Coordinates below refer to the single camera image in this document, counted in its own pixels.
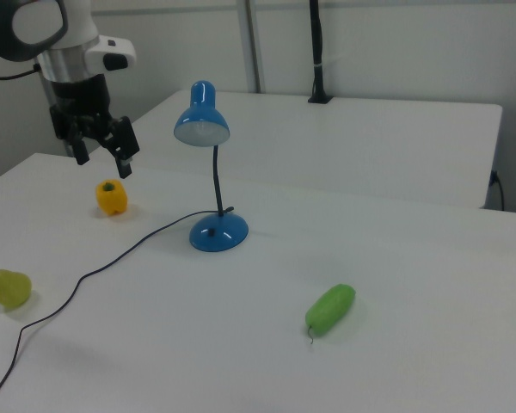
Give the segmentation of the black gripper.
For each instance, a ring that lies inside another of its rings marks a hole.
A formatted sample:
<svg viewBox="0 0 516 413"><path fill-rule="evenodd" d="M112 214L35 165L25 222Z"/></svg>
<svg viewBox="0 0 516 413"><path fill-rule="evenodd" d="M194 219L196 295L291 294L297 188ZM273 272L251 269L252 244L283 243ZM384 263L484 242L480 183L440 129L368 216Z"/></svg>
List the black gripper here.
<svg viewBox="0 0 516 413"><path fill-rule="evenodd" d="M103 74L76 83L51 82L56 103L50 107L54 132L67 140L78 165L89 161L83 136L98 140L114 158L119 177L132 173L131 161L140 148L130 119L112 119Z"/></svg>

